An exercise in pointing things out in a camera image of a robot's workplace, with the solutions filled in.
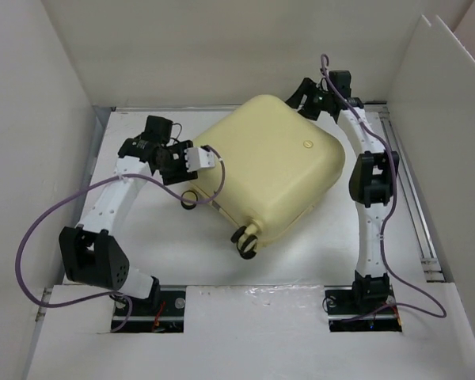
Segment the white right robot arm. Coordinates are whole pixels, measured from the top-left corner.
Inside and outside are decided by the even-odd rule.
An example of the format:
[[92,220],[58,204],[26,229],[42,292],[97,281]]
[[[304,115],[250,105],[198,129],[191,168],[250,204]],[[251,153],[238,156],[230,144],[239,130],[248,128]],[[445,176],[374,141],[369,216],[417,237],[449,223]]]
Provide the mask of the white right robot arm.
[[386,302],[390,278],[382,258],[383,222],[395,198],[399,156],[373,132],[360,99],[352,97],[351,74],[330,71],[323,85],[304,78],[286,104],[308,120],[328,113],[345,133],[356,161],[349,179],[349,194],[359,220],[359,256],[351,289],[326,292],[327,304],[343,307],[342,314],[369,313]]

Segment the yellow suitcase with black lining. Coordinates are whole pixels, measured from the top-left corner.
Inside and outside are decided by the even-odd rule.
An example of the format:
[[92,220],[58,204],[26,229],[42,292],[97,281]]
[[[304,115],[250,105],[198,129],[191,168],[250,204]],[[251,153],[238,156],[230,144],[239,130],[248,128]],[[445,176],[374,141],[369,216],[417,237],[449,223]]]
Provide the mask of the yellow suitcase with black lining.
[[241,258],[285,234],[338,181],[345,163],[340,141],[272,95],[258,95],[194,141],[211,146],[225,169],[199,171],[183,195],[207,200],[236,228]]

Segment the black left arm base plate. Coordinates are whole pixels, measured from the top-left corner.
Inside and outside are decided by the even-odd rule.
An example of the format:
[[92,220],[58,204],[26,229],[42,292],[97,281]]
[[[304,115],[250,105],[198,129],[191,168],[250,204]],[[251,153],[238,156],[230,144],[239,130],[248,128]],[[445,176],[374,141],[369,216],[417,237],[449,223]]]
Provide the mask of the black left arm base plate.
[[134,302],[131,316],[116,333],[182,333],[186,287],[162,286],[157,309]]

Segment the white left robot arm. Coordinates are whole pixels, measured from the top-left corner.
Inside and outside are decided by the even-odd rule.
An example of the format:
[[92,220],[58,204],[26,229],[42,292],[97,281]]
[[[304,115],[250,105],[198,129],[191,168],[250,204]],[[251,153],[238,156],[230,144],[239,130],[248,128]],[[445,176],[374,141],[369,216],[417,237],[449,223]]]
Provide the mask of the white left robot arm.
[[144,131],[128,138],[118,151],[113,180],[88,213],[74,227],[65,227],[59,245],[66,277],[130,297],[144,314],[152,314],[161,303],[156,277],[131,266],[116,241],[116,233],[147,180],[160,173],[164,186],[194,180],[187,169],[184,152],[192,141],[173,143],[173,121],[148,116]]

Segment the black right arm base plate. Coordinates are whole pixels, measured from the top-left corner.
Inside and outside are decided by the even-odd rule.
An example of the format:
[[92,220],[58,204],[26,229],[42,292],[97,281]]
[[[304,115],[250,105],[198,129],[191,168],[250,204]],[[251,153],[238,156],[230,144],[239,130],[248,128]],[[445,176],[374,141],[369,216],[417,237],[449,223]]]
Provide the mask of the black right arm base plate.
[[394,292],[378,301],[359,306],[351,286],[327,286],[324,288],[322,307],[328,316],[331,333],[401,333],[401,319],[395,303]]

